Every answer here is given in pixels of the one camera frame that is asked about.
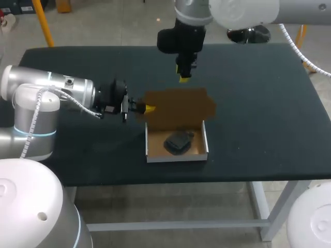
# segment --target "floor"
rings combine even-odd
[[[73,13],[58,14],[51,0],[46,10],[56,46],[155,45],[157,31],[174,25],[171,0],[146,0],[145,4],[142,0],[71,1]],[[267,27],[272,34],[271,42],[285,42],[276,25]],[[288,25],[287,28],[295,37],[298,26]],[[302,48],[307,57],[327,71],[331,71],[330,31],[331,27],[309,26]],[[6,65],[18,64],[26,49],[46,46],[34,14],[18,16],[15,29],[0,41],[4,43],[0,71]],[[231,42],[225,29],[212,23],[207,27],[205,43]],[[331,116],[331,80],[317,74],[311,80]],[[264,183],[270,208],[285,184]],[[245,182],[83,187],[78,189],[76,204],[87,223],[254,217]],[[92,235],[95,248],[289,248],[285,225],[269,243],[261,242],[258,230],[254,228],[117,231]]]

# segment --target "cable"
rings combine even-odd
[[[35,132],[35,127],[36,127],[36,123],[37,123],[37,118],[38,118],[38,114],[39,114],[39,110],[40,110],[40,105],[41,105],[41,100],[42,100],[42,95],[46,92],[46,91],[55,91],[60,93],[61,95],[64,95],[66,98],[68,98],[70,101],[72,101],[74,104],[76,104],[80,109],[82,109],[83,111],[87,112],[88,114],[101,119],[102,114],[101,113],[96,113],[93,112],[89,109],[87,109],[86,107],[84,107],[81,103],[79,103],[75,98],[73,98],[72,96],[70,96],[69,94],[65,93],[62,90],[59,90],[57,88],[55,88],[55,86],[50,86],[50,87],[43,87],[40,90],[38,90],[37,92],[37,102],[36,102],[36,108],[32,117],[32,121],[31,121],[31,125],[30,125],[30,130],[27,136],[27,139],[25,141],[24,144],[24,148],[23,151],[21,153],[20,159],[24,159],[26,156],[26,153],[29,149],[31,140],[32,140],[32,136],[33,133]]]
[[[89,110],[88,108],[84,107],[80,102],[78,102],[75,98],[73,98],[71,95],[65,93],[64,91],[59,90],[59,89],[55,88],[54,86],[51,86],[50,87],[50,91],[55,91],[55,92],[60,93],[61,95],[64,95],[66,98],[68,98],[74,104],[76,104],[81,110],[87,112],[90,115],[93,115],[96,118],[99,118],[99,119],[102,118],[102,114],[101,113],[96,113],[96,112],[93,112],[93,111]]]
[[[26,153],[29,149],[29,146],[30,146],[30,143],[31,143],[31,140],[32,140],[32,135],[33,135],[33,133],[35,131],[35,127],[36,127],[36,122],[37,122],[37,118],[38,118],[38,114],[39,114],[39,110],[40,110],[40,105],[41,105],[42,94],[44,92],[46,92],[48,89],[49,89],[48,87],[41,88],[37,93],[36,108],[35,108],[35,111],[33,113],[29,134],[27,135],[27,139],[25,141],[24,148],[23,148],[23,151],[21,153],[20,159],[25,158]]]
[[[293,40],[291,39],[289,33],[287,32],[284,24],[279,24],[280,26],[280,30],[283,32],[283,34],[285,35],[286,40],[289,42],[290,46],[292,47],[292,49],[294,50],[294,52],[299,56],[299,58],[305,62],[307,64],[307,66],[311,67],[314,71],[321,73],[323,75],[326,75],[328,77],[331,78],[331,73],[322,70],[321,68],[319,68],[318,66],[314,65],[309,59],[307,59],[299,50],[299,48],[296,47],[296,45],[294,44]]]

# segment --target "box lid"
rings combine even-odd
[[[199,129],[216,110],[205,88],[147,91],[142,101],[156,107],[142,117],[151,131]]]

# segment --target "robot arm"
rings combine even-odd
[[[331,24],[331,0],[175,0],[176,22],[158,33],[157,47],[178,54],[180,82],[191,77],[202,50],[205,25],[213,19],[227,29],[243,29],[268,23]]]
[[[16,90],[22,84],[40,87],[53,86],[76,99],[85,108],[95,109],[102,117],[105,113],[121,113],[123,122],[126,121],[129,111],[141,114],[144,111],[143,106],[137,108],[133,98],[128,97],[124,81],[114,80],[111,84],[96,88],[93,81],[88,79],[25,67],[7,66],[1,80],[1,97],[6,101],[11,101]],[[67,97],[56,94],[60,98],[62,107],[77,108]]]
[[[15,102],[14,126],[0,128],[0,159],[48,158],[53,152],[60,106],[84,109],[98,118],[121,113],[123,122],[129,111],[147,111],[146,104],[128,98],[122,81],[96,88],[91,80],[16,66],[5,69],[0,93],[4,100]]]

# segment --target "table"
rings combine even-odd
[[[217,103],[206,121],[208,161],[147,164],[144,124],[129,116],[97,120],[61,110],[55,152],[43,162],[68,187],[250,181],[259,220],[89,224],[91,231],[261,227],[271,240],[312,179],[331,177],[331,123],[300,60],[286,44],[206,45],[189,84],[175,56],[155,47],[62,47],[26,51],[20,66],[91,79],[125,79],[129,94],[206,87]],[[10,104],[0,111],[12,116]],[[12,125],[0,121],[0,126]],[[269,214],[260,181],[290,180]]]

